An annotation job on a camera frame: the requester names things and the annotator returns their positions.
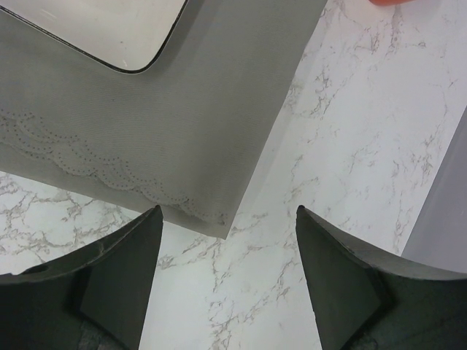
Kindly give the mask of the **white rectangular plate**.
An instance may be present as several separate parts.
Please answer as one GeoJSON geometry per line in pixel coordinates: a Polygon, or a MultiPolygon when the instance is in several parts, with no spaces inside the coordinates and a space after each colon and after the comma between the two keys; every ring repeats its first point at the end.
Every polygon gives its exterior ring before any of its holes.
{"type": "Polygon", "coordinates": [[[1,11],[109,68],[146,70],[160,55],[183,0],[2,1],[1,11]]]}

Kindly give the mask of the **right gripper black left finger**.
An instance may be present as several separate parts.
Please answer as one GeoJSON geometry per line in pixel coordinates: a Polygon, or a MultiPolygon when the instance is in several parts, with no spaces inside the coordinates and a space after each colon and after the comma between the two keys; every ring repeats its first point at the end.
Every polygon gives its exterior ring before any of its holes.
{"type": "Polygon", "coordinates": [[[1,348],[139,348],[162,232],[156,206],[80,249],[1,275],[1,348]]]}

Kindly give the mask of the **grey placemat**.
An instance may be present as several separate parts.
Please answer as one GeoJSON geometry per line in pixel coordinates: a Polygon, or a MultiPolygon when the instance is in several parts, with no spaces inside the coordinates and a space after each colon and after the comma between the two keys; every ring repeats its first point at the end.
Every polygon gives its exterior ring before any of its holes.
{"type": "Polygon", "coordinates": [[[225,238],[324,1],[185,1],[146,70],[1,11],[1,169],[225,238]]]}

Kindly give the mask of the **orange mug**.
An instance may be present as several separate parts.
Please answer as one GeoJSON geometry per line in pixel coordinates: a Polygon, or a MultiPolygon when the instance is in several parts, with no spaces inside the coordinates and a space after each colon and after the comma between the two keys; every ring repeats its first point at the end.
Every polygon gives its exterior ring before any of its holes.
{"type": "Polygon", "coordinates": [[[412,0],[369,0],[369,1],[376,6],[388,7],[388,6],[404,4],[412,0]]]}

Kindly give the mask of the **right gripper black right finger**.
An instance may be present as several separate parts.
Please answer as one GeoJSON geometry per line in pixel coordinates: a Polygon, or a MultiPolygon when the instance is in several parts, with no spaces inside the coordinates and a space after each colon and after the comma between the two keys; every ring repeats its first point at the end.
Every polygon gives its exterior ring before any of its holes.
{"type": "Polygon", "coordinates": [[[465,349],[466,275],[389,253],[299,206],[296,236],[323,349],[465,349]]]}

